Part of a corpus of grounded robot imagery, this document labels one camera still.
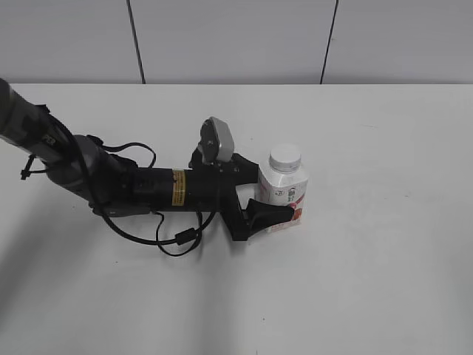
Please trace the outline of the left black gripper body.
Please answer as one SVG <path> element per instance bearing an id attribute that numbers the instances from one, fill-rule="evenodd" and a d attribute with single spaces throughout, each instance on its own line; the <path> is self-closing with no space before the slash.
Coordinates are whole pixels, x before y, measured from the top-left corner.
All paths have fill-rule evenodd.
<path id="1" fill-rule="evenodd" d="M 237 187 L 255 184 L 257 163 L 234 153 L 229 162 L 204 164 L 203 155 L 193 152 L 186 171 L 186 207 L 201 212 L 218 212 L 233 241 L 246 241 L 252 235 L 251 219 L 242 209 Z"/>

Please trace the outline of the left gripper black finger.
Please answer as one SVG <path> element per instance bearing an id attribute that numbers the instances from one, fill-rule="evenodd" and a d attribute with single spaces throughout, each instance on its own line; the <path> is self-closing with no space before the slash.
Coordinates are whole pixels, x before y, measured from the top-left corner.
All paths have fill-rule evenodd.
<path id="1" fill-rule="evenodd" d="M 290 206 L 275 206 L 250 199 L 246 209 L 248 236 L 252 237 L 263 229 L 291 221 L 294 212 L 295 210 Z"/>

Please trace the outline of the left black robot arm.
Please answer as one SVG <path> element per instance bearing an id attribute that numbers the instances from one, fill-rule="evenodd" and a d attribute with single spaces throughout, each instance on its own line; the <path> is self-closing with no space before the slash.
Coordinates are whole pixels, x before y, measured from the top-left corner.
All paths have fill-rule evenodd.
<path id="1" fill-rule="evenodd" d="M 219 214 L 231 238 L 246 241 L 294 215 L 289 206 L 254 199 L 240 205 L 237 187 L 255 184 L 259 167 L 235 153 L 227 123 L 215 117 L 203 122 L 187 169 L 140 167 L 118 146 L 72 134 L 46 106 L 30 103 L 2 81 L 1 138 L 39 159 L 53 183 L 86 200 L 107 223 L 160 212 Z"/>

